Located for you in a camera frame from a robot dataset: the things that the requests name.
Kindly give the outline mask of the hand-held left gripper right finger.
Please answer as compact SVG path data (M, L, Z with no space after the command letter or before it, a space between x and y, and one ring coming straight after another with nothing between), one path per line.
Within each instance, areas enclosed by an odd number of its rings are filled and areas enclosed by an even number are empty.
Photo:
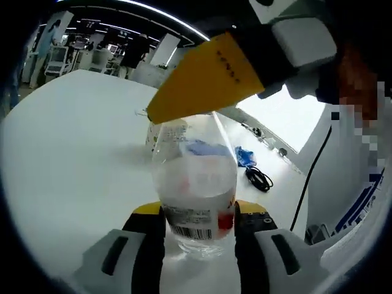
M267 210L237 200L235 257L241 293L312 293L322 281L322 251L279 229Z

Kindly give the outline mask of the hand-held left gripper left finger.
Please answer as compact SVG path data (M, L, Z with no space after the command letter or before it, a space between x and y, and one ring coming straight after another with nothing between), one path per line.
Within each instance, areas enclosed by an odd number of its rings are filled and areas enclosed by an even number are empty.
M81 286L89 293L159 293L165 256L160 202L136 208L84 254Z

